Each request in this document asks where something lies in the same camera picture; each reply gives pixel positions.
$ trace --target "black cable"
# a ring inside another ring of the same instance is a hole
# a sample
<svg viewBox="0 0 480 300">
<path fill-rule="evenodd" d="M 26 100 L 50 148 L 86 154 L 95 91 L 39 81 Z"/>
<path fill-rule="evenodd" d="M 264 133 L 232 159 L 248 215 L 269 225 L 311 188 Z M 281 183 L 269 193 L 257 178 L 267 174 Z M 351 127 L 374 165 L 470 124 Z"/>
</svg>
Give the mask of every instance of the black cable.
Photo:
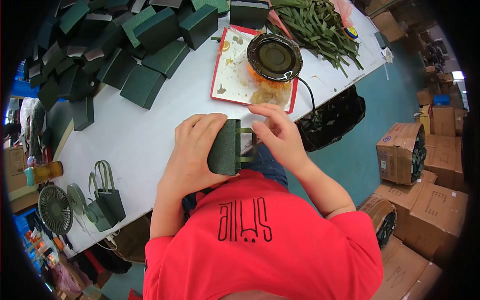
<svg viewBox="0 0 480 300">
<path fill-rule="evenodd" d="M 308 84 L 305 82 L 305 80 L 301 79 L 300 77 L 297 76 L 297 79 L 300 80 L 301 82 L 303 82 L 303 84 L 308 88 L 308 91 L 310 92 L 310 97 L 312 98 L 312 122 L 313 122 L 313 115 L 315 113 L 315 100 L 313 99 L 313 93 L 312 93 L 312 89 L 310 89 L 310 87 L 308 86 Z"/>
</svg>

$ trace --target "left hand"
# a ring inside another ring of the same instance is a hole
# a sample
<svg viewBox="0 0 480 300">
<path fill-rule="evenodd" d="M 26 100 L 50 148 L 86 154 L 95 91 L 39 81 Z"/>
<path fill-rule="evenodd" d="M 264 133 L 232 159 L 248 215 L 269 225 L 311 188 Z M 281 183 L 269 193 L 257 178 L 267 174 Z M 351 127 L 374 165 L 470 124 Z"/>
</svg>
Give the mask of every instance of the left hand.
<svg viewBox="0 0 480 300">
<path fill-rule="evenodd" d="M 226 121 L 221 113 L 196 114 L 175 129 L 175 147 L 158 183 L 158 194 L 177 200 L 233 177 L 214 174 L 207 165 L 213 141 Z"/>
</svg>

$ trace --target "plastic bottle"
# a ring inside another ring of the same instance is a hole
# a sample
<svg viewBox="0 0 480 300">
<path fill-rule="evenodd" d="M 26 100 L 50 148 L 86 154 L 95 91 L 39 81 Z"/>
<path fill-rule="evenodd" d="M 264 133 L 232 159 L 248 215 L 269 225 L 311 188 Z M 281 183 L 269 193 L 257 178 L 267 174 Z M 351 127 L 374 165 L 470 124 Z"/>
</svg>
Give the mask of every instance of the plastic bottle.
<svg viewBox="0 0 480 300">
<path fill-rule="evenodd" d="M 25 169 L 25 175 L 27 176 L 27 185 L 34 186 L 50 179 L 62 176 L 63 165 L 59 161 L 54 161 L 37 167 L 29 167 Z"/>
</svg>

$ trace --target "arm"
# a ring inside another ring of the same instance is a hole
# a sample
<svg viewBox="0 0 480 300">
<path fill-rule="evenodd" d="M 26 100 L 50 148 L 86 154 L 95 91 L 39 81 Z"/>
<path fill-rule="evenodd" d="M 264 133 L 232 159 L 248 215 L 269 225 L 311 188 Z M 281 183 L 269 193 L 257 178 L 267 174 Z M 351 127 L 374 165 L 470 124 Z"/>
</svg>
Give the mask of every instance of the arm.
<svg viewBox="0 0 480 300">
<path fill-rule="evenodd" d="M 308 158 L 297 126 L 279 106 L 264 103 L 249 110 L 267 117 L 265 122 L 254 122 L 253 130 L 275 159 L 297 177 L 322 216 L 330 219 L 356 210 L 347 191 Z"/>
<path fill-rule="evenodd" d="M 182 198 L 232 176 L 214 174 L 207 157 L 227 116 L 193 115 L 175 129 L 175 147 L 157 185 L 150 239 L 174 236 L 184 225 Z"/>
</svg>

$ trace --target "jeans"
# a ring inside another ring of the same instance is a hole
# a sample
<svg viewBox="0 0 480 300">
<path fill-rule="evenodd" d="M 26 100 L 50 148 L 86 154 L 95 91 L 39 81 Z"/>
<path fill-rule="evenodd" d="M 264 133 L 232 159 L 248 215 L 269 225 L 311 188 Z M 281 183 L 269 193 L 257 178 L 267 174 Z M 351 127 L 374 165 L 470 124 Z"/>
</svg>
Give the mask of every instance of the jeans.
<svg viewBox="0 0 480 300">
<path fill-rule="evenodd" d="M 252 156 L 252 151 L 250 150 L 247 152 L 245 156 Z M 242 163 L 241 168 L 260 172 L 265 178 L 272 179 L 280 183 L 288 190 L 288 180 L 285 169 L 275 160 L 270 150 L 263 143 L 257 146 L 257 156 L 255 160 L 249 163 Z M 213 189 L 211 188 L 207 188 L 202 190 L 202 192 L 208 193 L 212 190 Z M 197 206 L 196 194 L 197 192 L 188 194 L 182 199 L 182 207 L 185 213 L 185 219 L 190 217 L 190 211 Z"/>
</svg>

